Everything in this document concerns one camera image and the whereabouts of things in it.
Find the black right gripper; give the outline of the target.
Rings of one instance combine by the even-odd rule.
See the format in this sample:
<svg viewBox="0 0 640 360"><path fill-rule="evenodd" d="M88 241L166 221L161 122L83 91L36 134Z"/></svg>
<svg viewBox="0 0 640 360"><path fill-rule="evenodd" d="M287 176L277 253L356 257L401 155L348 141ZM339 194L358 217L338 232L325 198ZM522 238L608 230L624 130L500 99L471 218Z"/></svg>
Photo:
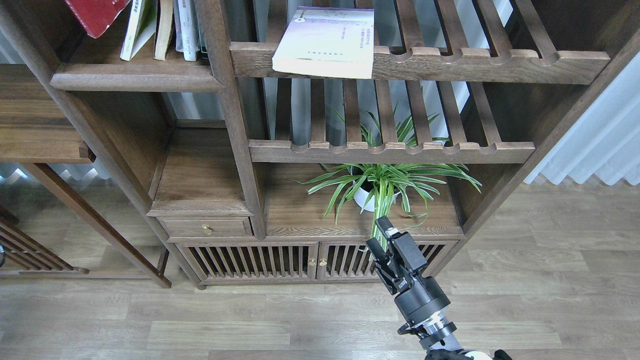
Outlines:
<svg viewBox="0 0 640 360"><path fill-rule="evenodd" d="M387 290L396 295L395 305L406 321L400 330L445 329L450 322L444 316L444 310L451 302L432 276L420 275L428 262L413 237L406 231L398 231L386 216L374 222L387 241L389 253L375 238L367 240L366 246L375 260L377 275Z"/></svg>

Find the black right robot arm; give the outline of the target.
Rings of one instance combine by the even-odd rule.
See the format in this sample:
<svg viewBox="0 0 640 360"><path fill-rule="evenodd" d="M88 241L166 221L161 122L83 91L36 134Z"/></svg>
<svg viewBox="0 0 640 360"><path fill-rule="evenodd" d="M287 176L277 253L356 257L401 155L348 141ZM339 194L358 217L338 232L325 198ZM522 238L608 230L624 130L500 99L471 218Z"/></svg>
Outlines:
<svg viewBox="0 0 640 360"><path fill-rule="evenodd" d="M386 252L378 240L366 242L375 260L375 271L406 323L398 328L400 335L416 335L426 351L426 360L509 360L503 350L493 356L477 350L465 350L454 335L457 326L446 319L444 310L450 299L432 276L422 276L428 261L408 232L400 232L386 216L375 225L387 240Z"/></svg>

